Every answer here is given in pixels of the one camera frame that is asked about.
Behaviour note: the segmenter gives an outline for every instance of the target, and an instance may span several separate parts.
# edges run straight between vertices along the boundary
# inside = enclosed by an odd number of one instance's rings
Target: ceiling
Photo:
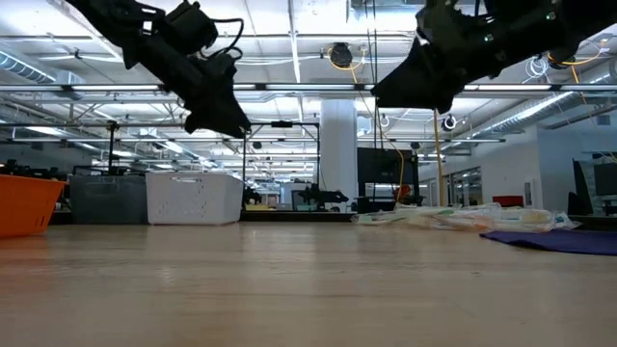
[[[392,3],[395,0],[380,0],[377,3]],[[172,10],[178,1],[175,0],[147,0],[151,6]],[[0,51],[5,49],[13,52],[29,64],[49,73],[58,70],[74,72],[92,84],[126,84],[126,83],[157,83],[143,67],[137,66],[127,71],[117,57],[121,57],[121,50],[108,42],[98,42],[84,26],[88,24],[80,19],[80,13],[70,11],[76,20],[69,19],[64,13],[57,10],[52,4],[62,3],[62,0],[20,0],[6,1],[0,12]],[[328,59],[321,59],[320,53],[327,52],[334,42],[344,41],[350,45],[355,61],[360,64],[356,69],[359,82],[374,83],[371,77],[371,64],[362,59],[362,51],[366,50],[367,28],[376,28],[378,32],[378,79],[390,73],[402,62],[411,47],[414,37],[416,20],[414,12],[420,6],[398,7],[397,11],[380,9],[376,20],[364,18],[362,11],[349,11],[346,0],[227,0],[203,1],[201,8],[210,17],[232,18],[242,17],[245,20],[244,35],[238,46],[244,51],[245,59],[238,63],[236,83],[243,82],[284,82],[284,83],[353,83],[349,71],[333,68]],[[297,52],[299,66],[294,68],[292,60],[293,40],[291,28],[297,35]],[[237,24],[218,25],[220,37],[211,48],[212,50],[224,47],[230,43],[237,31]],[[609,37],[617,35],[617,25],[607,28],[603,34]],[[597,54],[599,44],[590,41],[584,42],[578,53],[578,58],[593,57]],[[617,40],[611,39],[602,47],[600,56],[582,67],[585,71],[603,64],[608,58],[614,57],[617,50]],[[74,58],[79,51],[82,60]],[[542,73],[541,78],[530,77],[529,61],[522,62],[504,70],[497,79],[480,83],[546,83],[546,76],[554,83],[566,82],[572,79],[570,71],[549,69]],[[29,81],[0,70],[0,82],[5,84],[26,84]],[[123,94],[127,98],[135,95]],[[175,100],[164,95],[142,95],[148,102],[132,102],[113,104],[98,103],[95,111],[86,112],[81,121],[103,122],[109,119],[118,119],[119,122],[164,122],[178,120],[183,109],[177,107]],[[318,121],[320,103],[323,95],[317,94],[287,94],[261,96],[239,96],[245,113],[254,121],[269,120],[303,120]],[[13,94],[27,102],[38,103],[40,107],[55,115],[68,120],[69,103],[66,98],[59,98],[53,94]],[[97,94],[93,97],[114,99],[114,95]],[[370,118],[364,101],[358,95],[346,95],[356,100],[357,109],[361,118]],[[465,120],[461,127],[472,129],[475,126],[491,121],[492,117],[525,101],[527,97],[516,95],[501,95],[495,97],[458,97],[454,100],[451,114],[458,120]],[[372,109],[374,99],[365,98]],[[73,112],[82,114],[94,102],[74,103]],[[391,137],[419,137],[432,138],[431,112],[415,109],[382,109],[382,114],[389,118],[385,131]],[[135,136],[134,132],[126,131],[122,136]],[[94,133],[106,136],[104,130],[94,130]],[[263,136],[293,137],[303,136],[303,129],[264,129]],[[179,127],[160,128],[157,132],[161,137],[187,137]],[[201,132],[200,137],[216,135],[211,132]],[[186,147],[197,155],[209,157],[217,150],[232,150],[223,145],[192,144]],[[314,150],[314,144],[307,142],[300,147],[285,148],[280,145],[264,144],[260,152],[274,150]]]

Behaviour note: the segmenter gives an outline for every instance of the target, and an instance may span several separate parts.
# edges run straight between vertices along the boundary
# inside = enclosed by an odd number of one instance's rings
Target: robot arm
[[[550,51],[556,62],[577,52],[582,40],[617,22],[615,0],[485,0],[486,14],[462,14],[458,0],[427,0],[416,15],[409,57],[372,93],[380,107],[452,107],[467,83],[532,55]]]
[[[198,2],[182,2],[175,10],[163,10],[134,0],[67,0],[107,40],[122,48],[127,69],[141,63],[175,92],[191,111],[185,129],[198,128],[240,138],[251,123],[233,95],[235,62],[242,51],[233,45],[198,57],[218,37],[215,22],[200,10]],[[239,53],[232,57],[231,51]]]

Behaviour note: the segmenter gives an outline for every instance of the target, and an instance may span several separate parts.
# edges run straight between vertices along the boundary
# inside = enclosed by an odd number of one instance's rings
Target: gray storage bin
[[[70,206],[73,222],[82,225],[146,225],[146,178],[141,176],[73,176]]]

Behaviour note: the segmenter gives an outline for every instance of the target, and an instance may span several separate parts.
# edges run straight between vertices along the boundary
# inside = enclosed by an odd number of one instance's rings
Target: plastic bin
[[[244,184],[223,173],[148,173],[152,225],[223,225],[240,220]]]
[[[143,176],[73,176],[70,205],[80,225],[147,225]]]
[[[44,233],[66,185],[61,181],[0,175],[0,236]]]

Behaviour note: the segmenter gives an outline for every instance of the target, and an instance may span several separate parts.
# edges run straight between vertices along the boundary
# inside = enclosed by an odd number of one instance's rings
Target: black monitor
[[[405,158],[403,183],[414,184],[417,157],[412,150],[401,150]],[[358,148],[358,182],[398,184],[401,156],[394,149]]]
[[[596,177],[596,195],[617,195],[617,164],[601,164],[594,166]]]

